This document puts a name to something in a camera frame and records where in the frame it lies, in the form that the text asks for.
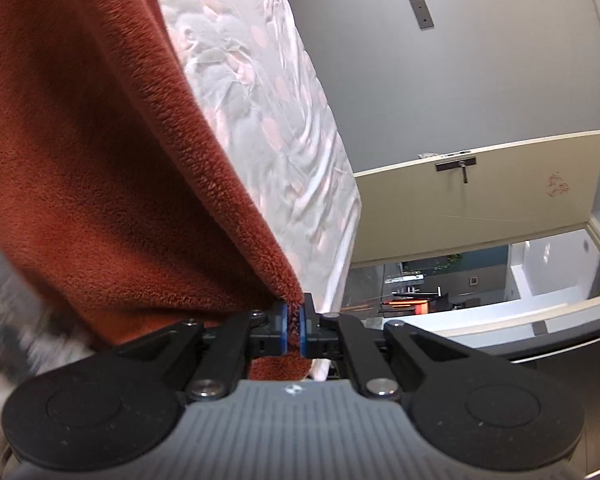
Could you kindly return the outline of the bed with white polka-dot cover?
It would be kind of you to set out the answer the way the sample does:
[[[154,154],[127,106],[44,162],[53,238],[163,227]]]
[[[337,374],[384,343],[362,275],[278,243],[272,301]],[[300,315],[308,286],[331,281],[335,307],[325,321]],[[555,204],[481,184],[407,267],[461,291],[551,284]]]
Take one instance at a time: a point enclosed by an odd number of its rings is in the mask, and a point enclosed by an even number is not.
[[[288,0],[157,0],[216,140],[317,312],[340,309],[361,197]]]

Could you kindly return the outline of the rust red fleece garment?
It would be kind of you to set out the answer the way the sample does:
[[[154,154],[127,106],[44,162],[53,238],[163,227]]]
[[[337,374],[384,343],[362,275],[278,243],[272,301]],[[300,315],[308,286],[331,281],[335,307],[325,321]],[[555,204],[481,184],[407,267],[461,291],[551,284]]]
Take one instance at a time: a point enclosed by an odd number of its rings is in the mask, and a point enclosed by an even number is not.
[[[0,0],[0,247],[108,344],[303,299],[157,0]]]

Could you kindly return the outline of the cream room door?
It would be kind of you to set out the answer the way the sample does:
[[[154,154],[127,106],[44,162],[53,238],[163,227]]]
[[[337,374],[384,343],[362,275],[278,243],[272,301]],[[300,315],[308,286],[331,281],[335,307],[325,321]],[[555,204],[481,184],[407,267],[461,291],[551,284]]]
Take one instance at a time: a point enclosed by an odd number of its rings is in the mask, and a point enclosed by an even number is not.
[[[352,262],[428,258],[580,228],[599,176],[600,130],[359,172]]]

